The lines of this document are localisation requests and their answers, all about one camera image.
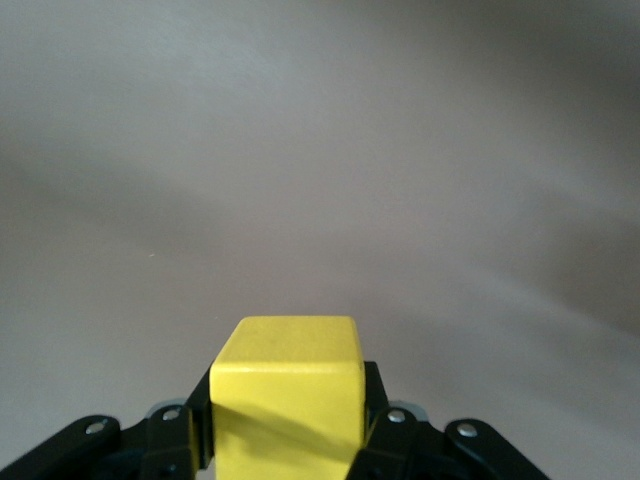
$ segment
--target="yellow object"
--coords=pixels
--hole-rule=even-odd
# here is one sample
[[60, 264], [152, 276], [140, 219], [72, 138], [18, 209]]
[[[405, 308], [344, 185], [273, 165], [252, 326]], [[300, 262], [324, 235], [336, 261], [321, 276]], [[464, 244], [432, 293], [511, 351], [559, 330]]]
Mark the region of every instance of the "yellow object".
[[364, 434], [349, 317], [248, 317], [211, 367], [217, 480], [344, 480]]

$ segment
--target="screw head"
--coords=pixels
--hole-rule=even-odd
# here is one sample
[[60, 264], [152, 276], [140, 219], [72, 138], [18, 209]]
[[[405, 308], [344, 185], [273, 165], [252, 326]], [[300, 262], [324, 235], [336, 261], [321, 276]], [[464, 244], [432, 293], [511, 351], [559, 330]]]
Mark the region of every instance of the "screw head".
[[93, 435], [94, 433], [99, 433], [104, 430], [104, 426], [107, 423], [106, 420], [102, 420], [101, 422], [94, 422], [87, 427], [84, 431], [87, 435]]
[[387, 413], [387, 418], [393, 423], [402, 423], [405, 421], [404, 412], [402, 410], [391, 410]]
[[164, 414], [162, 414], [162, 419], [163, 420], [175, 420], [176, 418], [178, 418], [178, 416], [180, 415], [180, 409], [179, 408], [172, 408], [170, 410], [167, 410], [166, 412], [164, 412]]
[[456, 430], [458, 430], [458, 433], [463, 437], [473, 438], [478, 436], [478, 430], [470, 423], [461, 423], [457, 426]]

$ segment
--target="block front face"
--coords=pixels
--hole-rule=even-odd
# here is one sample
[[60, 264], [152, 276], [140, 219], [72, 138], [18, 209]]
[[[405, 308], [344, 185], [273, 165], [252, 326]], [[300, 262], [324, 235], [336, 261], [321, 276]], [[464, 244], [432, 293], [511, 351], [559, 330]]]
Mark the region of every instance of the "block front face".
[[364, 395], [351, 318], [244, 319], [211, 368], [217, 478], [342, 480]]

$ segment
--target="screw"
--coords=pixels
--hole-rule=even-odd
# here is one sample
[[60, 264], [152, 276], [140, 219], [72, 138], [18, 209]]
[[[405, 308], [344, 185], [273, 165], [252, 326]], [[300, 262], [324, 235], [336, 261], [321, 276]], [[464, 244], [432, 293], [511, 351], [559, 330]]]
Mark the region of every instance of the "screw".
[[402, 423], [405, 421], [404, 412], [402, 410], [391, 410], [387, 413], [387, 418], [393, 423]]
[[171, 410], [167, 410], [166, 412], [164, 412], [164, 414], [162, 415], [162, 419], [175, 420], [176, 418], [178, 418], [178, 415], [180, 415], [180, 409], [172, 408]]
[[84, 433], [86, 433], [87, 435], [93, 435], [94, 433], [101, 432], [102, 430], [104, 430], [104, 426], [105, 426], [106, 423], [107, 423], [106, 420], [102, 420], [101, 422], [92, 423], [91, 425], [89, 425], [87, 427], [87, 429], [84, 431]]
[[461, 423], [458, 425], [457, 430], [463, 437], [473, 438], [478, 436], [478, 430], [470, 423]]

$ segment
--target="silver screw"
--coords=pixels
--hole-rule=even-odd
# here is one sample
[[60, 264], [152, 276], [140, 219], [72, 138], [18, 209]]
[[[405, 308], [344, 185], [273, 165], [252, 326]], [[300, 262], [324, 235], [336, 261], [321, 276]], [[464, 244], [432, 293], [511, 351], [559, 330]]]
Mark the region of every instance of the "silver screw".
[[463, 437], [473, 438], [478, 436], [478, 430], [470, 423], [461, 423], [458, 425], [457, 430]]
[[404, 412], [402, 410], [391, 410], [387, 413], [387, 418], [393, 423], [402, 423], [405, 421]]
[[171, 410], [167, 410], [166, 412], [164, 412], [164, 414], [162, 415], [162, 419], [175, 420], [176, 418], [178, 418], [178, 415], [180, 415], [180, 409], [172, 408]]
[[87, 429], [84, 431], [84, 433], [86, 433], [87, 435], [93, 435], [94, 433], [101, 432], [102, 430], [104, 430], [104, 425], [106, 423], [107, 423], [106, 420], [103, 420], [101, 422], [92, 423], [91, 425], [89, 425], [87, 427]]

